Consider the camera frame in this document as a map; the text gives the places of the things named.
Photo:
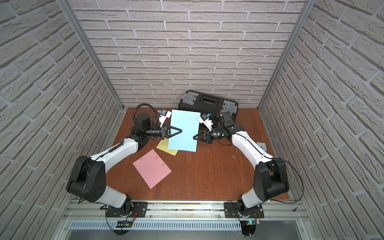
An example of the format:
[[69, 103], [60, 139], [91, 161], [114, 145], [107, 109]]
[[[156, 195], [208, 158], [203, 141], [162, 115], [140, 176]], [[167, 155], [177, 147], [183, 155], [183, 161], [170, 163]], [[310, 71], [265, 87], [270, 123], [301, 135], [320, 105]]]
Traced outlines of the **light blue paper sheet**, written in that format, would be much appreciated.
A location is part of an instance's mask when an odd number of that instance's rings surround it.
[[169, 139], [169, 149], [187, 152], [196, 152], [197, 140], [193, 137], [199, 132], [199, 112], [172, 110], [171, 126], [181, 129], [182, 132]]

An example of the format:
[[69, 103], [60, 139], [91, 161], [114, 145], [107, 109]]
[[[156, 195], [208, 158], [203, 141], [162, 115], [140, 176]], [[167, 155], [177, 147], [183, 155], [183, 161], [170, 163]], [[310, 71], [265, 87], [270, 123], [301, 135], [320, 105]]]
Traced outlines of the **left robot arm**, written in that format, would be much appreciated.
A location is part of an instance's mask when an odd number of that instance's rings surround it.
[[152, 124], [148, 113], [134, 116], [131, 133], [118, 144], [91, 157], [78, 157], [67, 183], [67, 192], [90, 203], [124, 208], [130, 201], [129, 197], [107, 186], [107, 172], [126, 157], [141, 150], [149, 138], [164, 140], [182, 133], [181, 129], [164, 124], [171, 115], [171, 111], [159, 110], [156, 124]]

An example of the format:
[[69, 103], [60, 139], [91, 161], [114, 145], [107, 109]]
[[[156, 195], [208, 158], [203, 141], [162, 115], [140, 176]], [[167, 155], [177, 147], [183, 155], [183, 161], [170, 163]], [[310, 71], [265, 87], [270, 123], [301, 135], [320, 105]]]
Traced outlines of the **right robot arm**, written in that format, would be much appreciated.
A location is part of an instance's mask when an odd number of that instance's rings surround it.
[[274, 158], [257, 145], [245, 128], [235, 124], [230, 112], [220, 113], [216, 125], [210, 116], [202, 114], [198, 117], [199, 123], [207, 129], [196, 134], [193, 139], [206, 144], [211, 144], [213, 140], [228, 139], [255, 169], [252, 188], [238, 200], [240, 209], [251, 209], [289, 191], [287, 166], [283, 159]]

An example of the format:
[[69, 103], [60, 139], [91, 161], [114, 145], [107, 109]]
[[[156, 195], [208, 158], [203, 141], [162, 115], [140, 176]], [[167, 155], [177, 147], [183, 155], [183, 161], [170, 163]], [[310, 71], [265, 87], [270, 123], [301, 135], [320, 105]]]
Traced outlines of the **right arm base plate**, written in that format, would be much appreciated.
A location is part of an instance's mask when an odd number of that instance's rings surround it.
[[261, 204], [252, 208], [244, 207], [240, 202], [224, 202], [225, 218], [229, 219], [263, 219], [265, 217]]

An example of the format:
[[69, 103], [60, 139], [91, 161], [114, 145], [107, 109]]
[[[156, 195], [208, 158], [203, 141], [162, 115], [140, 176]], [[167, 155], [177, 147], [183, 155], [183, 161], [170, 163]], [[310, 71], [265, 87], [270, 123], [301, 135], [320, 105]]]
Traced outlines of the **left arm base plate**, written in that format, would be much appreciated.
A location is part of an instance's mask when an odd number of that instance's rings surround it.
[[121, 208], [107, 207], [106, 217], [144, 218], [147, 212], [148, 204], [148, 202], [128, 201], [127, 203], [124, 203]]

